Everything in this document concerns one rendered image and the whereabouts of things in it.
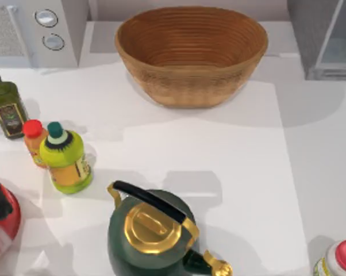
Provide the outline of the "lime green bottle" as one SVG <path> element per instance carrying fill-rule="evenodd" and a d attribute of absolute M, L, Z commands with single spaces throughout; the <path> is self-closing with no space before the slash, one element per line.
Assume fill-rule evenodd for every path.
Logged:
<path fill-rule="evenodd" d="M 93 179 L 81 136 L 64 129 L 60 122 L 47 125 L 48 134 L 40 144 L 40 156 L 54 187 L 64 194 L 85 189 Z"/>

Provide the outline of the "microwave knob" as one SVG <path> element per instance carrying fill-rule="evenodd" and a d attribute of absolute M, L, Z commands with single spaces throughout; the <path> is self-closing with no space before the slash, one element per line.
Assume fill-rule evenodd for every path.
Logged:
<path fill-rule="evenodd" d="M 45 28 L 53 28 L 58 23 L 58 16 L 54 11 L 49 9 L 36 11 L 34 18 L 39 25 Z"/>
<path fill-rule="evenodd" d="M 42 38 L 43 45 L 51 51 L 60 51 L 64 48 L 65 42 L 58 34 L 51 33 Z"/>

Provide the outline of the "red and white can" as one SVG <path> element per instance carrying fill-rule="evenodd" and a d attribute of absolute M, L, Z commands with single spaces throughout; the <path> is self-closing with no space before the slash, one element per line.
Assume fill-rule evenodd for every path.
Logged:
<path fill-rule="evenodd" d="M 0 220 L 0 257 L 6 253 L 6 251 L 13 244 L 16 238 L 21 224 L 21 209 L 15 195 L 0 184 L 1 190 L 4 196 L 11 204 L 13 211 L 7 215 L 3 220 Z"/>

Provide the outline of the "brown woven basket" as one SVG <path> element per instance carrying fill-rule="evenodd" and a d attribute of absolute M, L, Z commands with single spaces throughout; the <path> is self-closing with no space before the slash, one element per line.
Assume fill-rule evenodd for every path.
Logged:
<path fill-rule="evenodd" d="M 155 102 L 210 108 L 247 82 L 268 48 L 268 34 L 234 10 L 173 6 L 123 22 L 115 45 L 127 71 Z"/>

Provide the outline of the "pale microwave oven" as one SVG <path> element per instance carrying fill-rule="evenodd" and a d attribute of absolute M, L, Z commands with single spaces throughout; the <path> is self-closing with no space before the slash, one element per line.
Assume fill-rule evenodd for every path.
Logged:
<path fill-rule="evenodd" d="M 53 28 L 34 18 L 44 9 L 58 16 Z M 89 15 L 89 0 L 0 0 L 0 68 L 77 68 Z M 51 33 L 63 38 L 62 50 L 43 45 Z"/>

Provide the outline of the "white bottle with red cap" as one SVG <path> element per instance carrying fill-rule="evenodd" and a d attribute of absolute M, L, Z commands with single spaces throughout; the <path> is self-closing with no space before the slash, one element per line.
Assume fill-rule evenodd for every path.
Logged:
<path fill-rule="evenodd" d="M 346 240 L 332 244 L 313 268 L 313 276 L 346 276 Z"/>

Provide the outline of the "orange bottle with red cap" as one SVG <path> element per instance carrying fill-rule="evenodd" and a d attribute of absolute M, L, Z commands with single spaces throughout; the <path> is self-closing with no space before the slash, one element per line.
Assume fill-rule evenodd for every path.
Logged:
<path fill-rule="evenodd" d="M 39 120 L 28 120 L 23 124 L 22 131 L 26 147 L 38 167 L 46 168 L 40 156 L 40 144 L 48 136 L 48 131 Z"/>

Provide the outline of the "green and gold kettle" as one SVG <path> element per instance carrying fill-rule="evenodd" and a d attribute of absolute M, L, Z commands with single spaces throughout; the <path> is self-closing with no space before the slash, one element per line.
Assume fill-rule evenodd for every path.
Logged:
<path fill-rule="evenodd" d="M 115 205 L 107 248 L 116 276 L 233 276 L 228 262 L 198 252 L 199 228 L 181 198 L 124 181 L 107 190 Z"/>

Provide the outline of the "dark green oil bottle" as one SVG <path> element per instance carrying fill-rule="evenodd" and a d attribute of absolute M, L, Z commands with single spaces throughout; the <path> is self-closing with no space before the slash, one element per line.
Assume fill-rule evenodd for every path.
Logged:
<path fill-rule="evenodd" d="M 28 114 L 14 82 L 4 81 L 0 76 L 0 127 L 8 139 L 24 136 L 23 125 Z"/>

